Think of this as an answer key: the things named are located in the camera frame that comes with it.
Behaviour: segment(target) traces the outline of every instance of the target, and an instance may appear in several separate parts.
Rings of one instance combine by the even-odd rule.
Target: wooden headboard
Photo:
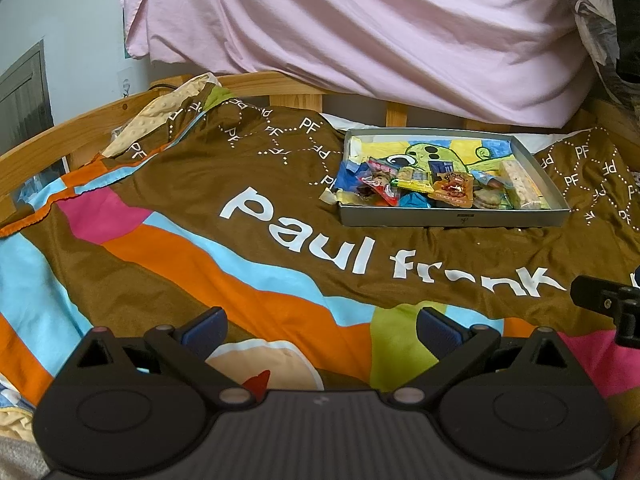
[[[94,158],[111,140],[111,131],[135,117],[153,99],[171,91],[167,86],[180,86],[192,76],[181,75],[155,81],[151,89],[96,108],[46,130],[0,155],[0,221],[14,213],[9,196],[33,175],[66,156],[69,169],[75,170]],[[273,106],[288,106],[322,111],[322,96],[336,92],[302,83],[279,72],[256,72],[226,75],[219,78],[222,86],[238,97],[269,96]],[[386,103],[386,126],[406,126],[408,107]],[[570,132],[600,124],[606,127],[630,168],[640,170],[640,139],[636,139],[630,121],[612,104],[601,100],[585,102],[563,129]],[[463,120],[467,130],[505,133],[516,130],[509,124],[489,124]]]

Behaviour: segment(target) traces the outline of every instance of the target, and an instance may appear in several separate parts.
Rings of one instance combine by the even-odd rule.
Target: pink bedsheet
[[[121,0],[133,57],[560,127],[593,68],[565,0]]]

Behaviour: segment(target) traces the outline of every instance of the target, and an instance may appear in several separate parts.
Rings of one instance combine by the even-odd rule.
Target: door
[[[0,155],[53,126],[43,42],[30,48],[0,76]],[[30,194],[64,173],[57,162],[12,194],[14,201]]]

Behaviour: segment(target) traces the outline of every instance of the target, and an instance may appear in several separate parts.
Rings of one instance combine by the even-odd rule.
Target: pink stripe
[[[640,386],[640,350],[618,346],[615,330],[569,337],[558,334],[588,373],[603,397]]]
[[[69,220],[74,236],[98,245],[132,232],[152,213],[126,205],[109,187],[56,203]]]

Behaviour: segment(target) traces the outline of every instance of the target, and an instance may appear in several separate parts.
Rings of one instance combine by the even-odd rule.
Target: orange stripe
[[[0,371],[34,405],[53,380],[1,314]]]
[[[91,182],[94,178],[103,176],[105,173],[109,173],[109,168],[101,160],[96,160],[71,173],[64,174],[60,179],[67,187],[84,186],[87,182]]]
[[[45,205],[42,206],[40,209],[38,209],[36,212],[32,213],[31,215],[25,218],[15,221],[12,224],[5,225],[2,229],[0,229],[0,238],[5,238],[9,235],[12,235],[18,232],[20,229],[23,229],[27,226],[35,224],[36,222],[39,222],[46,215],[49,214],[49,211],[51,210],[51,204],[53,204],[56,200],[61,200],[63,198],[70,198],[75,195],[76,194],[73,188],[63,189],[60,192],[54,193],[49,198],[47,198],[47,202],[45,203]]]
[[[507,317],[504,320],[504,330],[502,335],[505,337],[529,337],[535,327],[519,317]]]
[[[292,342],[316,368],[369,381],[368,323],[338,327],[322,306],[256,290],[220,270],[201,248],[156,227],[142,224],[102,246],[114,256],[174,282],[202,303],[221,306],[229,321],[256,337]]]
[[[3,228],[0,229],[0,238],[5,238],[9,235],[12,235],[13,233],[17,233],[20,229],[33,225],[36,222],[39,222],[40,220],[42,220],[45,216],[49,214],[49,211],[51,211],[51,204],[53,204],[57,200],[62,200],[64,198],[71,198],[73,196],[76,196],[73,190],[75,186],[84,186],[84,184],[88,184],[94,178],[103,176],[104,174],[107,174],[107,173],[111,173],[111,171],[117,170],[119,168],[135,167],[141,164],[142,162],[144,162],[145,160],[147,160],[151,155],[162,152],[171,142],[163,144],[159,148],[152,150],[147,154],[145,158],[139,158],[135,162],[119,164],[117,166],[114,166],[110,170],[102,162],[102,159],[104,157],[101,157],[101,158],[95,159],[93,162],[87,164],[86,166],[83,166],[82,168],[78,168],[77,170],[72,171],[71,173],[65,174],[64,176],[61,177],[61,179],[62,179],[62,182],[64,182],[65,185],[68,187],[68,189],[65,189],[64,191],[60,191],[58,193],[54,193],[53,195],[51,195],[47,199],[47,202],[45,203],[45,205],[42,206],[37,211],[33,212],[31,215],[25,218],[22,218],[20,220],[17,220],[12,224],[5,225]]]

